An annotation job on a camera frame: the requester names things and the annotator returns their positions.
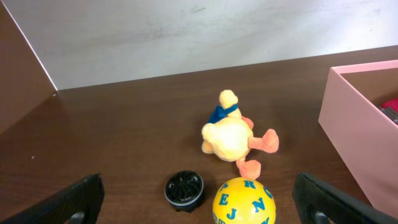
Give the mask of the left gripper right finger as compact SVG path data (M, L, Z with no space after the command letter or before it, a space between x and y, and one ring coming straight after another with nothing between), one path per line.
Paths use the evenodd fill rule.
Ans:
M295 178L292 197L306 224L397 224L397 219L308 173Z

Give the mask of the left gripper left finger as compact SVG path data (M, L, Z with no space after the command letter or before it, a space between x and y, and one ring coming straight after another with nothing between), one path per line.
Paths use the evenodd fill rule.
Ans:
M2 223L96 223L103 200L101 176L90 174Z

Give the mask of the yellow plush duck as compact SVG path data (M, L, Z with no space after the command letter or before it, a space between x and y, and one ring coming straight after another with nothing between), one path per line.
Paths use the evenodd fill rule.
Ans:
M261 163L247 160L246 156L256 149L275 153L279 149L279 137L274 129L268 129L261 137L255 137L254 122L244 117L239 109L239 99L232 90L223 90L219 105L201 129L205 154L215 154L226 162L235 162L241 177L257 179Z

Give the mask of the red grey toy truck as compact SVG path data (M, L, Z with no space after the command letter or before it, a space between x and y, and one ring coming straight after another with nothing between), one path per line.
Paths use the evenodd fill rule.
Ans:
M387 102L384 102L379 109L386 115L392 122L398 124L398 114L397 114L397 102L398 99L394 98Z

